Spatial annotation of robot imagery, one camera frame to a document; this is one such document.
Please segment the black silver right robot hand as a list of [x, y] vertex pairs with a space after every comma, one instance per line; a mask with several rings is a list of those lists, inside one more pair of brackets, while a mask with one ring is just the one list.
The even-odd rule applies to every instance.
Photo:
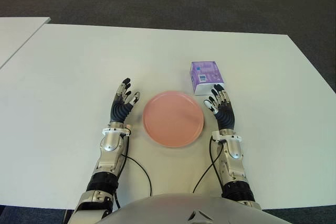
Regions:
[[219, 130], [233, 130], [235, 116], [232, 103], [224, 87], [215, 84], [211, 89], [212, 96], [204, 100], [204, 105], [214, 114]]

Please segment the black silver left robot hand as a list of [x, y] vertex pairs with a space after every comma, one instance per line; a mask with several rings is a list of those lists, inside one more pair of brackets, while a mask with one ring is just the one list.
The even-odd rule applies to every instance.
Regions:
[[132, 95], [132, 91], [129, 90], [130, 86], [130, 78], [124, 79], [119, 85], [110, 110], [110, 123], [124, 123], [135, 104], [139, 101], [140, 92]]

